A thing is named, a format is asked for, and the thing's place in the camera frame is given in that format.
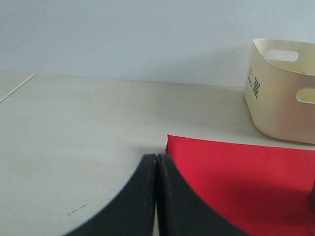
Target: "white wall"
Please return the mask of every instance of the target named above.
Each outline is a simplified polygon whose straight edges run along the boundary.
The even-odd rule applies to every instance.
[[[314,0],[1,0],[0,70],[243,87],[252,40],[315,41]]]

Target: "basket handle hole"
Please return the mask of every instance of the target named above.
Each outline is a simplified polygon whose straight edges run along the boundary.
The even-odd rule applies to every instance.
[[[282,60],[295,62],[299,58],[299,54],[293,51],[284,51],[284,50],[267,50],[266,58],[268,60]]]
[[[303,88],[298,91],[296,99],[299,102],[315,104],[315,89],[314,88]]]

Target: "table surface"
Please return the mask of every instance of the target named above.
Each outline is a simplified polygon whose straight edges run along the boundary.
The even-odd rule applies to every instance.
[[[29,75],[0,72],[0,99]],[[36,75],[0,104],[0,117],[6,236],[77,227],[120,191],[143,154],[164,152],[167,134],[315,148],[257,131],[240,88]]]

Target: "red cloth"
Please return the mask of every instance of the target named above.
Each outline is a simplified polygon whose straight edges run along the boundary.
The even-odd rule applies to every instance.
[[[315,236],[314,150],[169,135],[166,152],[208,205],[249,234]]]

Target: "cream storage basket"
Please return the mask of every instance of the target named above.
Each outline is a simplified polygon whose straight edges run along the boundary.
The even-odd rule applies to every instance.
[[[262,133],[315,144],[315,44],[254,40],[245,99]]]

